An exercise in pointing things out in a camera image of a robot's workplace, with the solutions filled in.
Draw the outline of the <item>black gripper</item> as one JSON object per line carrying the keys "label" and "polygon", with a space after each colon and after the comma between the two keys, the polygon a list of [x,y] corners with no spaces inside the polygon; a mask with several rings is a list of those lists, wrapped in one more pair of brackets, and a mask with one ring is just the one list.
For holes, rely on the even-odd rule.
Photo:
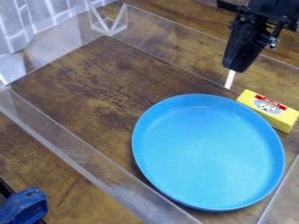
{"label": "black gripper", "polygon": [[277,47],[282,30],[299,32],[299,0],[249,0],[230,28],[222,65],[245,73],[265,47]]}

